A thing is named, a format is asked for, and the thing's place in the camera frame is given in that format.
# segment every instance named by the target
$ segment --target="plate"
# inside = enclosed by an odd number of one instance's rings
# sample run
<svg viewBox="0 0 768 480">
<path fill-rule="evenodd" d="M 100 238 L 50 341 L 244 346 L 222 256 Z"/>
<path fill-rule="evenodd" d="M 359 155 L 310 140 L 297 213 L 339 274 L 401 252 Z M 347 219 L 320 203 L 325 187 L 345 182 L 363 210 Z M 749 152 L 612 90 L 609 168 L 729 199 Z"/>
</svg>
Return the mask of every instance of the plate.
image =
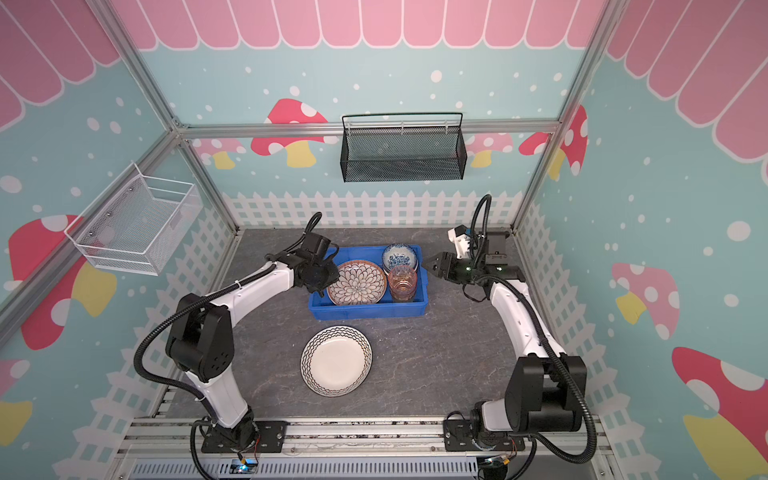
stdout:
<svg viewBox="0 0 768 480">
<path fill-rule="evenodd" d="M 351 326 L 320 330 L 301 354 L 301 376 L 318 395 L 334 397 L 356 389 L 371 369 L 371 344 Z"/>
<path fill-rule="evenodd" d="M 339 265 L 339 279 L 327 290 L 336 305 L 370 305 L 384 296 L 386 275 L 375 263 L 351 260 Z"/>
</svg>

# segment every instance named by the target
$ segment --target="glass cup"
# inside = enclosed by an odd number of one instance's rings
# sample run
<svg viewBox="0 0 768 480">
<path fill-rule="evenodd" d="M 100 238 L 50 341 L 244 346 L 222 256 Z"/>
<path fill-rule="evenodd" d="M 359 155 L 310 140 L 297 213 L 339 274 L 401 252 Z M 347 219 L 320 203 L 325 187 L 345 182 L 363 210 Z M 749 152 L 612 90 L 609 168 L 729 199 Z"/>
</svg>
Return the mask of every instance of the glass cup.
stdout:
<svg viewBox="0 0 768 480">
<path fill-rule="evenodd" d="M 394 302 L 410 302 L 416 295 L 416 271 L 408 265 L 393 267 L 387 275 Z"/>
</svg>

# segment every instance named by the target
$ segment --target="blue and white bowl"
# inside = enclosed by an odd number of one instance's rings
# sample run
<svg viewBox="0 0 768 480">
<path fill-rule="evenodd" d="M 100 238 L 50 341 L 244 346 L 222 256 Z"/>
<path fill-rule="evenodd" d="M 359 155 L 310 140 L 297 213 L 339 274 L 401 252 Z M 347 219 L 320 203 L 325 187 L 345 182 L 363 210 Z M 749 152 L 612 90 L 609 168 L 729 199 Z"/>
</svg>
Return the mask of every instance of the blue and white bowl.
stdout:
<svg viewBox="0 0 768 480">
<path fill-rule="evenodd" d="M 382 265 L 387 273 L 398 265 L 408 265 L 414 270 L 419 265 L 419 258 L 416 251 L 404 243 L 393 243 L 384 249 L 382 253 Z"/>
</svg>

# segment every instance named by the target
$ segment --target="mushroom illustration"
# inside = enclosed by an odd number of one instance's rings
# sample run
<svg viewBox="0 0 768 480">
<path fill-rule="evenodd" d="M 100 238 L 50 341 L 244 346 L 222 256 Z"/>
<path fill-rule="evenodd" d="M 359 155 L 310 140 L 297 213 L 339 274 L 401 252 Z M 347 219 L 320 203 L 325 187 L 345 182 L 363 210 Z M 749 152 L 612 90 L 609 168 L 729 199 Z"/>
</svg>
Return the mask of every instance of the mushroom illustration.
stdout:
<svg viewBox="0 0 768 480">
<path fill-rule="evenodd" d="M 8 254 L 16 287 L 63 239 L 64 228 L 74 215 L 55 215 L 23 225 L 8 239 Z M 118 288 L 118 278 L 97 270 L 85 257 L 59 280 L 22 324 L 22 337 L 27 347 L 40 350 L 52 345 L 64 331 L 72 299 L 82 303 L 91 316 L 99 316 Z"/>
<path fill-rule="evenodd" d="M 192 146 L 204 164 L 210 165 L 210 159 L 213 157 L 214 165 L 219 170 L 232 170 L 235 163 L 227 152 L 237 152 L 244 154 L 246 152 L 243 144 L 236 138 L 196 138 Z"/>
<path fill-rule="evenodd" d="M 768 415 L 764 414 L 768 382 L 685 347 L 672 351 L 672 365 L 705 408 L 716 413 L 712 418 L 683 417 L 690 437 L 715 475 L 736 480 L 768 472 Z"/>
<path fill-rule="evenodd" d="M 520 145 L 520 153 L 523 155 L 533 155 L 544 151 L 547 134 L 541 132 L 535 133 L 526 138 Z M 568 165 L 571 167 L 571 173 L 576 176 L 581 171 L 584 164 L 584 156 L 587 154 L 587 111 L 579 105 L 576 116 L 571 122 L 571 127 L 565 132 L 565 139 L 560 144 L 557 153 L 554 155 L 552 165 L 549 166 L 549 177 L 554 180 L 560 180 L 560 169 L 563 161 L 567 158 Z"/>
<path fill-rule="evenodd" d="M 280 99 L 264 121 L 267 124 L 325 124 L 328 121 L 317 110 L 309 105 L 292 98 Z M 309 141 L 324 144 L 335 144 L 337 137 L 272 137 L 254 138 L 250 149 L 265 157 L 281 151 L 284 147 L 288 152 L 288 166 L 294 168 L 312 167 L 317 159 L 310 151 Z"/>
<path fill-rule="evenodd" d="M 0 398 L 29 370 L 28 360 L 0 360 Z M 0 402 L 0 445 L 11 445 L 32 416 L 32 402 Z"/>
<path fill-rule="evenodd" d="M 680 318 L 680 295 L 670 273 L 629 263 L 614 263 L 611 272 L 615 283 L 629 290 L 616 299 L 624 319 L 634 325 L 647 310 L 659 337 L 669 339 Z"/>
<path fill-rule="evenodd" d="M 483 168 L 491 164 L 491 152 L 502 151 L 506 154 L 515 149 L 510 134 L 477 134 L 468 138 L 464 144 L 467 151 L 475 155 L 470 167 Z"/>
</svg>

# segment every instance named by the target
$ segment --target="mesh basket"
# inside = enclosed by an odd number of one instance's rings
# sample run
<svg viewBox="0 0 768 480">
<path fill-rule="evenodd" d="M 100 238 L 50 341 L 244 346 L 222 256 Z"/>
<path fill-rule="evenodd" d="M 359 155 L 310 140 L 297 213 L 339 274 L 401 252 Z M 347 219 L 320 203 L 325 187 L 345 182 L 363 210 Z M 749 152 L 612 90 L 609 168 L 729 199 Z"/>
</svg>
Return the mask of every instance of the mesh basket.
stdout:
<svg viewBox="0 0 768 480">
<path fill-rule="evenodd" d="M 159 275 L 202 209 L 196 185 L 139 173 L 65 233 L 97 268 Z"/>
<path fill-rule="evenodd" d="M 371 117 L 395 118 L 371 122 Z M 460 113 L 342 117 L 345 182 L 461 180 L 467 164 Z"/>
</svg>

